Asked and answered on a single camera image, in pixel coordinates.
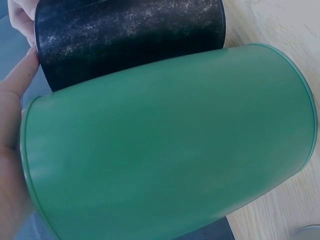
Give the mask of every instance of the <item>hand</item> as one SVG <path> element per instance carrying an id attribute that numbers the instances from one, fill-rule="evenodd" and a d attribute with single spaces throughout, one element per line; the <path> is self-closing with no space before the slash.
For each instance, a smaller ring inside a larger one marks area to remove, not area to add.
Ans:
<path id="1" fill-rule="evenodd" d="M 39 0 L 8 0 L 11 25 L 26 37 L 30 46 L 36 44 L 35 14 L 38 2 Z"/>
<path id="2" fill-rule="evenodd" d="M 19 151 L 21 98 L 39 68 L 36 47 L 0 82 L 0 239 L 12 240 L 33 212 Z"/>

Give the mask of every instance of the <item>green surface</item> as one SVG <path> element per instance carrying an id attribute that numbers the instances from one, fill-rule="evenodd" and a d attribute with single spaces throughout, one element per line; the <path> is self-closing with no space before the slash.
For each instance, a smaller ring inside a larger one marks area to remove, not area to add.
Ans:
<path id="1" fill-rule="evenodd" d="M 169 240 L 292 176 L 316 135 L 300 72 L 247 45 L 38 98 L 21 153 L 33 202 L 61 240 Z"/>

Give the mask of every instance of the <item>scratched black surface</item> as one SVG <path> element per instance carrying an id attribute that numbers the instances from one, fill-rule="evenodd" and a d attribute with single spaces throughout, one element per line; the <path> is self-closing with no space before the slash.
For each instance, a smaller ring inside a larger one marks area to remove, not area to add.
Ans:
<path id="1" fill-rule="evenodd" d="M 35 33 L 53 91 L 168 58 L 221 49 L 221 0 L 41 0 Z"/>

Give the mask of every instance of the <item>container rim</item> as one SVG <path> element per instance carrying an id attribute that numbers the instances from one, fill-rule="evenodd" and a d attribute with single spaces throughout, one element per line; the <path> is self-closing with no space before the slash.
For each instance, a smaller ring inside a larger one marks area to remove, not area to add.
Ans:
<path id="1" fill-rule="evenodd" d="M 315 147 L 316 147 L 316 143 L 317 143 L 317 137 L 318 137 L 318 117 L 317 117 L 317 108 L 316 108 L 316 103 L 315 103 L 315 99 L 313 97 L 312 91 L 309 87 L 309 84 L 305 78 L 305 76 L 302 74 L 302 72 L 299 70 L 299 68 L 297 67 L 297 65 L 286 55 L 284 54 L 282 51 L 280 51 L 279 49 L 270 46 L 268 44 L 265 43 L 251 43 L 248 45 L 256 45 L 256 46 L 261 46 L 261 47 L 265 47 L 267 49 L 270 49 L 272 51 L 274 51 L 275 53 L 279 54 L 281 57 L 283 57 L 291 66 L 292 68 L 295 70 L 296 74 L 300 77 L 305 90 L 308 94 L 309 100 L 310 100 L 310 104 L 311 104 L 311 108 L 312 108 L 312 114 L 313 114 L 313 140 L 312 140 L 312 146 L 309 152 L 309 155 L 306 159 L 306 161 L 304 162 L 304 164 L 302 165 L 302 167 L 296 172 L 300 172 L 309 162 L 309 160 L 311 159 L 311 156 L 314 153 Z"/>
<path id="2" fill-rule="evenodd" d="M 61 238 L 58 236 L 54 228 L 52 227 L 51 223 L 49 222 L 46 214 L 43 211 L 43 208 L 41 207 L 41 204 L 38 200 L 38 196 L 36 193 L 36 190 L 34 188 L 34 184 L 30 175 L 30 169 L 29 169 L 29 162 L 28 162 L 28 155 L 27 155 L 27 146 L 26 146 L 26 131 L 27 131 L 27 123 L 28 123 L 28 115 L 30 113 L 30 110 L 33 106 L 33 104 L 39 99 L 40 97 L 35 98 L 32 100 L 30 105 L 26 108 L 24 112 L 24 117 L 21 121 L 21 127 L 20 127 L 20 155 L 21 155 L 21 164 L 23 169 L 23 174 L 26 182 L 26 186 L 28 188 L 28 192 L 30 194 L 32 203 L 35 206 L 35 209 L 38 211 L 38 213 L 41 215 L 42 219 L 45 221 L 47 227 L 53 233 L 53 235 L 58 239 L 61 240 Z"/>

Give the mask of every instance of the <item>silver lid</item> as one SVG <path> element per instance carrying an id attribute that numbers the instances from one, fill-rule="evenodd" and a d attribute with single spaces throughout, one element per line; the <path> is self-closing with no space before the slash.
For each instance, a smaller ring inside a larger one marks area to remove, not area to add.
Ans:
<path id="1" fill-rule="evenodd" d="M 299 230 L 290 240 L 320 240 L 320 225 L 310 225 Z"/>

